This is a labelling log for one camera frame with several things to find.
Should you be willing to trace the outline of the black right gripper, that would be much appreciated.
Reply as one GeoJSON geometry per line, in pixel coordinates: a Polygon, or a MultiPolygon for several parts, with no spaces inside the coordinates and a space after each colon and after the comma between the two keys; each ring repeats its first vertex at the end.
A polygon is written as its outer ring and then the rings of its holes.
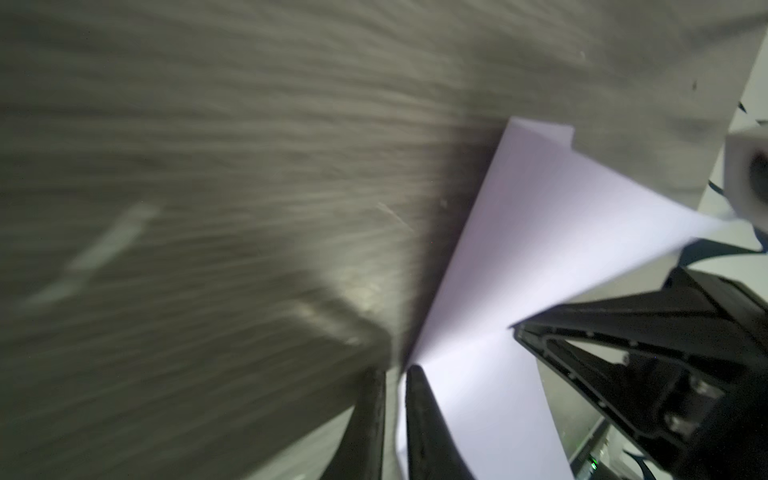
{"type": "Polygon", "coordinates": [[[767,303],[745,284],[677,267],[514,336],[674,479],[767,478],[767,303]]]}

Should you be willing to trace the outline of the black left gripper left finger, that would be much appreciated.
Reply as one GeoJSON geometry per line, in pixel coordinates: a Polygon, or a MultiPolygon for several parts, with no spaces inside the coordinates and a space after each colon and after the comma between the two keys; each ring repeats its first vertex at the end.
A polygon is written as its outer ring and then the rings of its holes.
{"type": "Polygon", "coordinates": [[[369,369],[338,448],[321,480],[379,480],[386,430],[386,372],[369,369]]]}

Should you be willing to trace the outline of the lilac square paper sheet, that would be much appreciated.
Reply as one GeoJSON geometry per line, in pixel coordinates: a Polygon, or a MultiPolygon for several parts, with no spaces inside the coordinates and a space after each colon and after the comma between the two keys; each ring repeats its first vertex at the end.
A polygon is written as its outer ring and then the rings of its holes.
{"type": "Polygon", "coordinates": [[[573,135],[509,120],[410,354],[477,479],[571,475],[511,327],[721,226],[576,152],[573,135]]]}

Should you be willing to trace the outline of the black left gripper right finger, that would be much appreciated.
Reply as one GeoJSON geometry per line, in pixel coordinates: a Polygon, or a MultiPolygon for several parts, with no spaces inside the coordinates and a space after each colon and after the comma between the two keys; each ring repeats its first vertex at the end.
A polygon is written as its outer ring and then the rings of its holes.
{"type": "Polygon", "coordinates": [[[473,479],[419,365],[406,372],[405,407],[409,478],[473,479]]]}

